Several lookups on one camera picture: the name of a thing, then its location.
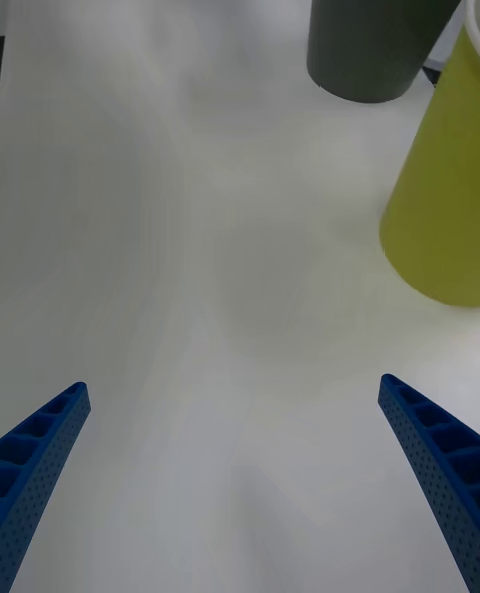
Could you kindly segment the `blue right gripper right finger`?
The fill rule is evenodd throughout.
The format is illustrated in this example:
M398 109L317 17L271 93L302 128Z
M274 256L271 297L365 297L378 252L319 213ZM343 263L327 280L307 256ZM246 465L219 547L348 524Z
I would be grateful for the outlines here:
M378 404L392 428L470 592L480 591L479 435L391 374Z

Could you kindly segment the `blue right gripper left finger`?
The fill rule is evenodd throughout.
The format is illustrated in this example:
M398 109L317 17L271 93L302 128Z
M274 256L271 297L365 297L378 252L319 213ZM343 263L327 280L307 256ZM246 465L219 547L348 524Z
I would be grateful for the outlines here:
M91 411L76 382L0 440L0 591L15 580L67 458Z

